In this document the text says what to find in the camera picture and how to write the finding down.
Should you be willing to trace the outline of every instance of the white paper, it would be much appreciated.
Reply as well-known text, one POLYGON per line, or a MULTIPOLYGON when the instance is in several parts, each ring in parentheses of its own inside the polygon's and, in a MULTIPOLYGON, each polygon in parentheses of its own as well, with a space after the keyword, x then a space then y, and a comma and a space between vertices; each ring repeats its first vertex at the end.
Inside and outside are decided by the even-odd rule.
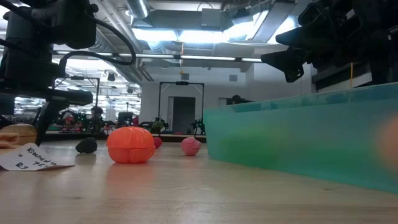
POLYGON ((0 155, 0 166, 6 170, 41 170, 74 166, 72 162, 59 162, 33 143, 0 155))

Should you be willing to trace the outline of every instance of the black rock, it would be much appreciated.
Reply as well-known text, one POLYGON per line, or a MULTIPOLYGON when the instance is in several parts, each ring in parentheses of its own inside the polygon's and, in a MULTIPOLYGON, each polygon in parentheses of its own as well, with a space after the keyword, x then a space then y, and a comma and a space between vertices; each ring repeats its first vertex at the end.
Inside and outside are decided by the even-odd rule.
POLYGON ((97 151, 97 142, 94 138, 83 139, 79 144, 77 144, 76 150, 79 153, 93 153, 97 151))

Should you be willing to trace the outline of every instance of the pink ball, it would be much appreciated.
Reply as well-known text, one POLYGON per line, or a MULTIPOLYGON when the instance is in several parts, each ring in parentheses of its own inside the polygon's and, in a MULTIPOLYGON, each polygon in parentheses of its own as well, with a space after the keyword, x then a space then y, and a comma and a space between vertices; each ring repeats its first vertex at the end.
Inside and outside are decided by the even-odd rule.
POLYGON ((186 138, 181 142, 181 149, 187 156, 194 156, 199 152, 201 143, 193 137, 186 138))
POLYGON ((159 148, 162 145, 162 140, 159 137, 154 137, 154 141, 155 141, 155 148, 159 148))

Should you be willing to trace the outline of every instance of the table surface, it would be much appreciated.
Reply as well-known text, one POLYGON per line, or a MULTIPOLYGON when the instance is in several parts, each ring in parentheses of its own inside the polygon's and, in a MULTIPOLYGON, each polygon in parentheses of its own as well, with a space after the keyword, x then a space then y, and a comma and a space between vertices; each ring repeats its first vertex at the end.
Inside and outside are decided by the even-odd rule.
POLYGON ((0 170, 0 223, 398 223, 398 195, 195 157, 165 143, 146 164, 115 164, 104 141, 42 149, 76 166, 0 170))

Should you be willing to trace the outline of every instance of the doorway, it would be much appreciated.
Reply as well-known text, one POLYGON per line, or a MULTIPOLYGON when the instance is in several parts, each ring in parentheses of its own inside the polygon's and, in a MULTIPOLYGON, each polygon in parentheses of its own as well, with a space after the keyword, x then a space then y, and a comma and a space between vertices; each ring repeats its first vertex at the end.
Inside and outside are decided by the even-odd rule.
POLYGON ((191 123, 195 122, 195 103, 194 97, 174 97, 172 122, 174 133, 186 133, 188 130, 193 133, 191 123))

